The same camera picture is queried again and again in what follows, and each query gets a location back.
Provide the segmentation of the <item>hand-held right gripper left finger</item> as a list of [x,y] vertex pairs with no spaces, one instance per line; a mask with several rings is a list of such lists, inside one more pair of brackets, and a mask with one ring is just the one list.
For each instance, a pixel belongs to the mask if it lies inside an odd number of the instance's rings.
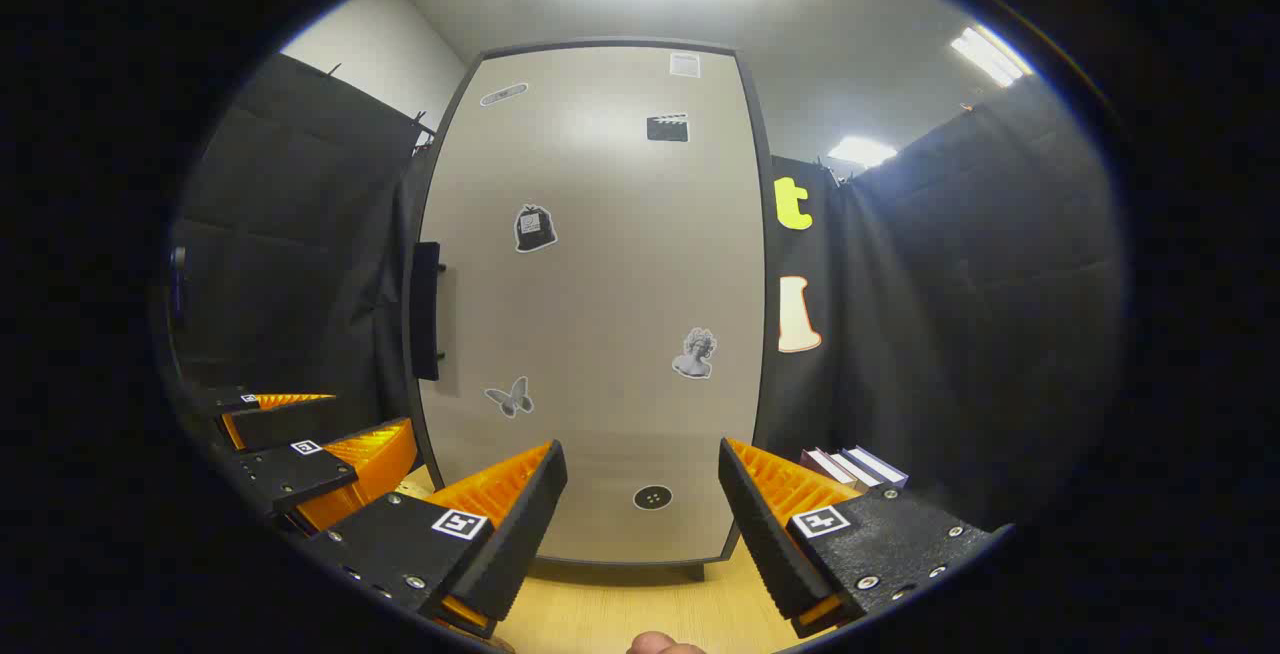
[[552,439],[417,499],[390,491],[300,544],[387,607],[488,640],[515,604],[568,480]]

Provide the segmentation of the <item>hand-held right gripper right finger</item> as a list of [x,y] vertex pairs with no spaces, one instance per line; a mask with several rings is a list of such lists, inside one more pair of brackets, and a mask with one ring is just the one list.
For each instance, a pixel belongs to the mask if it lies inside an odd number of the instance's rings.
[[854,488],[724,436],[718,480],[778,613],[804,639],[905,607],[1001,548],[986,530],[883,477]]

